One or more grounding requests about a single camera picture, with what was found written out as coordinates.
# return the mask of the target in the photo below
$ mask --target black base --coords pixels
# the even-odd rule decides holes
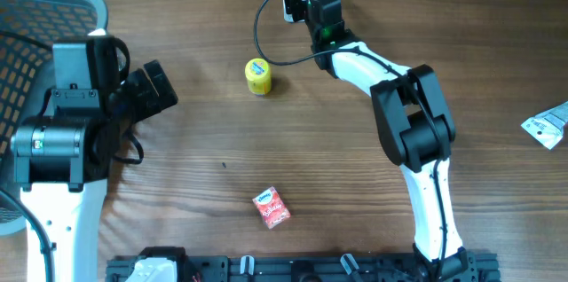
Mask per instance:
[[[106,282],[123,282],[134,269],[136,256],[109,261]],[[469,267],[449,282],[501,282],[497,255],[474,255],[468,251]],[[414,254],[390,254],[377,257],[355,257],[359,274],[365,282],[419,282]],[[345,274],[339,257],[256,258],[253,277],[240,274],[241,259],[226,256],[189,257],[200,272],[201,282],[301,282],[293,281],[292,265],[307,261],[323,282],[352,282]]]

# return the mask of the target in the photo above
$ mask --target laundry basket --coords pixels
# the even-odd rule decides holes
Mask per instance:
[[[107,22],[103,0],[0,0],[0,30],[49,45],[59,37],[107,29]],[[21,121],[39,112],[52,85],[49,51],[0,35],[0,186],[16,197],[10,138]],[[24,228],[21,214],[0,201],[0,236]]]

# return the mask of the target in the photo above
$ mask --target basket mesh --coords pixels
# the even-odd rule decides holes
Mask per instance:
[[[97,10],[88,0],[0,0],[0,29],[52,44],[64,36],[86,35],[97,28]],[[23,118],[22,109],[38,73],[50,63],[51,53],[29,43],[0,35],[0,161],[6,162],[10,138]],[[0,175],[9,185],[12,175]],[[0,224],[20,214],[0,205]]]

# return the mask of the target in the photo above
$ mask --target wooden table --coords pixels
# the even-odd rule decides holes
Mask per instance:
[[[568,100],[566,0],[342,1],[370,48],[435,68],[458,129],[451,189],[465,246],[497,253],[503,281],[566,280],[568,142],[550,152],[519,126]],[[138,125],[144,164],[113,171],[100,278],[106,260],[157,245],[230,256],[411,251],[406,184],[367,96],[313,62],[275,67],[268,97],[248,91],[261,2],[106,0],[110,31],[135,66],[161,61],[179,104]],[[260,32],[275,59],[310,52],[279,0]],[[251,201],[270,185],[293,214],[273,231]],[[0,250],[0,281],[24,280],[25,234],[0,239]]]

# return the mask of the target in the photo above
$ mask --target wood grain surface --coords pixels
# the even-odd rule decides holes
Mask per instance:
[[[113,256],[159,245],[190,255],[411,252],[406,184],[366,95],[313,62],[274,67],[265,98],[248,91],[262,1],[106,0],[134,66],[159,59],[179,104],[138,125],[144,163],[113,170],[100,278]],[[436,70],[458,130],[451,193],[465,246],[497,253],[503,281],[568,279],[568,141],[550,152],[519,126],[568,100],[567,0],[342,1],[370,48]],[[285,23],[281,8],[276,0],[262,15],[265,52],[308,54],[305,25]],[[251,201],[270,185],[292,213],[272,231]],[[0,250],[0,281],[23,281],[25,234],[0,239]]]

